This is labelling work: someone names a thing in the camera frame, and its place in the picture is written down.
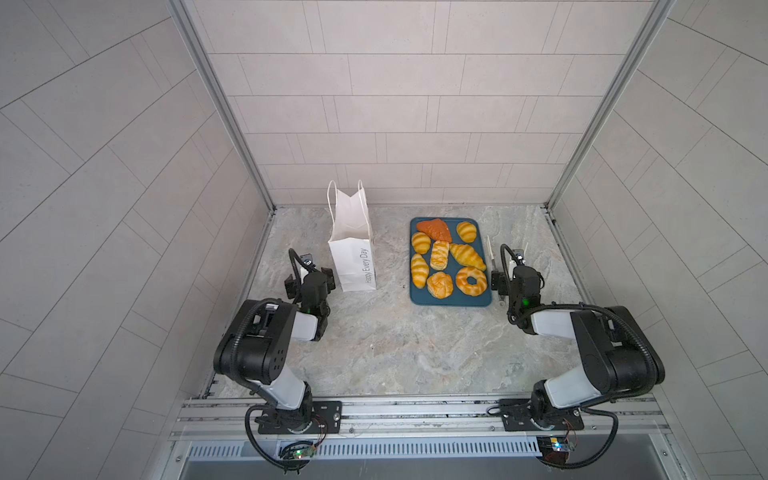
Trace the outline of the ring shaped donut bread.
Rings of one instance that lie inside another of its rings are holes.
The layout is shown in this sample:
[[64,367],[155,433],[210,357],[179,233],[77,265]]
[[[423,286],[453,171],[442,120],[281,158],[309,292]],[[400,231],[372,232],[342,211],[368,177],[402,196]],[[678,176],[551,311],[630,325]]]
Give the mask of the ring shaped donut bread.
[[488,287],[488,280],[485,272],[477,267],[466,266],[461,268],[455,278],[457,288],[470,297],[478,297],[483,294]]

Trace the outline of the long striped croissant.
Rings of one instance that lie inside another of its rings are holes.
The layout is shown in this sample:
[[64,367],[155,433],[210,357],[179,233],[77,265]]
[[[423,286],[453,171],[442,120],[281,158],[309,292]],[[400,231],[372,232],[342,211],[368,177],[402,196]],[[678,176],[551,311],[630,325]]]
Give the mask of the long striped croissant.
[[468,244],[451,244],[450,253],[454,260],[463,267],[473,267],[480,271],[486,270],[483,257]]

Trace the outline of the round scored bun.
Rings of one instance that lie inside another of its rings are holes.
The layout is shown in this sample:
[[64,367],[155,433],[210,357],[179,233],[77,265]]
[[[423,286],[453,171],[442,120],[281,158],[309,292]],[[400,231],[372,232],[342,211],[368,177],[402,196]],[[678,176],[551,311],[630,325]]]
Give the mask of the round scored bun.
[[442,300],[450,297],[454,291],[453,279],[443,271],[438,271],[427,278],[426,287],[430,295]]

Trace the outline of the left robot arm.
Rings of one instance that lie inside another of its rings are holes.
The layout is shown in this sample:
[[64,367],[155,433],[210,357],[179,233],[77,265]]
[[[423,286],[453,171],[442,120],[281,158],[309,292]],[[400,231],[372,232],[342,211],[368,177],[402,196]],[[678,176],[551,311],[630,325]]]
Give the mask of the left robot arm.
[[266,401],[262,421],[298,431],[313,421],[313,398],[286,365],[289,346],[323,337],[336,284],[333,270],[316,266],[310,254],[289,249],[288,256],[288,299],[245,300],[215,350],[213,369]]

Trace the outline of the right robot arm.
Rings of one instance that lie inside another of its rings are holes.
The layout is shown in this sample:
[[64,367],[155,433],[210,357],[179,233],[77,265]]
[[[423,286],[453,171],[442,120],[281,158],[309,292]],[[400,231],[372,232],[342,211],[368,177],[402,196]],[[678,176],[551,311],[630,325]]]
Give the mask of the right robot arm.
[[551,430],[579,425],[590,407],[650,392],[666,375],[663,362],[623,306],[542,302],[543,275],[521,250],[500,246],[502,268],[491,288],[507,299],[507,321],[532,336],[575,342],[578,363],[540,380],[530,398],[502,399],[496,407],[507,430]]

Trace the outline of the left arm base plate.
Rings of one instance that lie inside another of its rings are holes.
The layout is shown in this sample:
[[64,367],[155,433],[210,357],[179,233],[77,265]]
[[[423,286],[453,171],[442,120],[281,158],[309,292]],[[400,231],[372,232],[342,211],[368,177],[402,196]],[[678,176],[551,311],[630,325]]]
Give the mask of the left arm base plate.
[[313,401],[296,410],[267,408],[253,419],[262,435],[318,435],[337,434],[343,403],[340,401]]

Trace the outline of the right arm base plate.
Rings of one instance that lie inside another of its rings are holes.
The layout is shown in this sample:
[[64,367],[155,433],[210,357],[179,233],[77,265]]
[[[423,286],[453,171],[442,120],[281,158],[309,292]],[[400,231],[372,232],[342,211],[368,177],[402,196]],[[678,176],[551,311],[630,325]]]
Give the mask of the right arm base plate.
[[557,409],[547,400],[501,399],[496,410],[506,432],[584,429],[583,418],[578,408]]

